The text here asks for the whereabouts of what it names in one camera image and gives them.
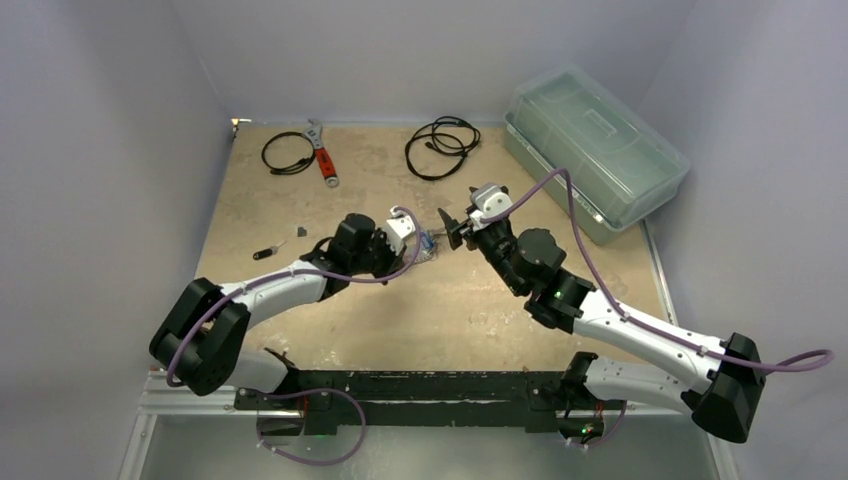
plywood table surface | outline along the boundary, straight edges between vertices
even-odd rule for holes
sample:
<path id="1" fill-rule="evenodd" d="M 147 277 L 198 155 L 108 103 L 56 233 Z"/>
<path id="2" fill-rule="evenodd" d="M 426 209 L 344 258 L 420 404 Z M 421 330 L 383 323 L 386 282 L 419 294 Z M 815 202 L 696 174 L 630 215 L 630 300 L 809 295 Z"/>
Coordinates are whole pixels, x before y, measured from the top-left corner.
<path id="1" fill-rule="evenodd" d="M 492 181 L 513 198 L 534 181 L 503 149 L 503 131 L 483 128 L 481 145 L 448 179 L 425 182 L 406 168 L 403 148 L 414 128 L 326 127 L 324 143 L 341 184 L 330 189 L 317 165 L 295 176 L 273 176 L 260 151 L 274 134 L 300 127 L 241 128 L 197 270 L 215 283 L 240 281 L 285 267 L 335 232 L 347 213 L 372 217 L 378 225 L 393 205 L 412 209 L 424 228 L 441 226 L 436 208 L 461 217 L 470 205 L 468 187 Z M 306 142 L 286 139 L 269 148 L 279 166 L 309 154 Z M 423 173 L 453 165 L 420 141 L 413 161 Z M 512 216 L 518 235 L 531 227 L 551 230 L 567 253 L 565 268 L 590 278 L 577 250 L 569 219 L 540 192 Z M 307 230 L 297 237 L 296 229 Z M 276 256 L 253 252 L 282 240 Z M 597 247 L 592 258 L 613 293 L 663 318 L 650 253 L 638 227 Z M 595 351 L 620 360 L 633 357 L 609 345 L 548 330 L 522 308 L 479 252 L 442 245 L 436 260 L 414 266 L 387 286 L 351 285 L 319 304 L 277 315 L 248 333 L 246 348 L 287 350 L 301 368 L 393 370 L 562 370 L 574 352 Z"/>

plastic storage box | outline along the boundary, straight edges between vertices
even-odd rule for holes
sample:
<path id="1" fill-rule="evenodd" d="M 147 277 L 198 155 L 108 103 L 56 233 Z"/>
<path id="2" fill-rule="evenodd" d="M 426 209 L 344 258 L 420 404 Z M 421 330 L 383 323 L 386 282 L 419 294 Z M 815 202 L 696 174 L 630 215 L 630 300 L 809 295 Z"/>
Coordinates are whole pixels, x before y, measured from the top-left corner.
<path id="1" fill-rule="evenodd" d="M 686 157 L 575 66 L 519 86 L 505 120 L 505 146 L 534 178 L 571 172 L 578 223 L 598 244 L 674 197 L 689 171 Z M 546 190 L 568 209 L 564 181 Z"/>

screwdriver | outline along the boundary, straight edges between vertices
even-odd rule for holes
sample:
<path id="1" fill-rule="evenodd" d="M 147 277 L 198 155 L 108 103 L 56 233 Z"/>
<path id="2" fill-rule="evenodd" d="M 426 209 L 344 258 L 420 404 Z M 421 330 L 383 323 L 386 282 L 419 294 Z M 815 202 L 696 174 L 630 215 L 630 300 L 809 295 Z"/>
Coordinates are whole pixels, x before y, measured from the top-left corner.
<path id="1" fill-rule="evenodd" d="M 258 252 L 253 254 L 253 259 L 254 260 L 262 260 L 263 258 L 268 258 L 271 255 L 275 255 L 277 253 L 277 251 L 280 249 L 280 247 L 282 247 L 283 244 L 285 244 L 285 243 L 286 243 L 286 241 L 283 240 L 282 242 L 280 242 L 276 245 L 272 245 L 272 246 L 266 248 L 265 250 L 259 250 Z"/>

clear plastic lid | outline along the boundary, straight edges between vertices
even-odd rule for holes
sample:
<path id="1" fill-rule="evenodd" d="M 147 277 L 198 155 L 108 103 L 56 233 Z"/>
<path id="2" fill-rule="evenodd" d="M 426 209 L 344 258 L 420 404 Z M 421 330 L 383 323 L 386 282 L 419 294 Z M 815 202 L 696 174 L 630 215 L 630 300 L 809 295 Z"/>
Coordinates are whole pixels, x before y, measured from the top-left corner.
<path id="1" fill-rule="evenodd" d="M 690 163 L 575 66 L 519 86 L 506 114 L 610 225 L 641 219 L 677 193 Z"/>

white wall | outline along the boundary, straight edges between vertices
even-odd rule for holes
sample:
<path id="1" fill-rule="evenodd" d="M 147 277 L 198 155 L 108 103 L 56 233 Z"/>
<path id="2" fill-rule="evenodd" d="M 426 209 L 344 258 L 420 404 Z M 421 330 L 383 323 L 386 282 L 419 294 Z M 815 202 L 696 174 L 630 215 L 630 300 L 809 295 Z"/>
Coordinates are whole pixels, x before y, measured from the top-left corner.
<path id="1" fill-rule="evenodd" d="M 0 465 L 115 478 L 228 120 L 167 0 L 0 7 Z"/>
<path id="2" fill-rule="evenodd" d="M 840 0 L 700 0 L 640 109 L 693 162 L 653 219 L 680 323 L 771 361 L 837 352 L 769 377 L 734 450 L 745 479 L 848 472 L 846 18 Z"/>
<path id="3" fill-rule="evenodd" d="M 574 60 L 638 105 L 695 0 L 174 0 L 231 116 L 499 121 Z"/>

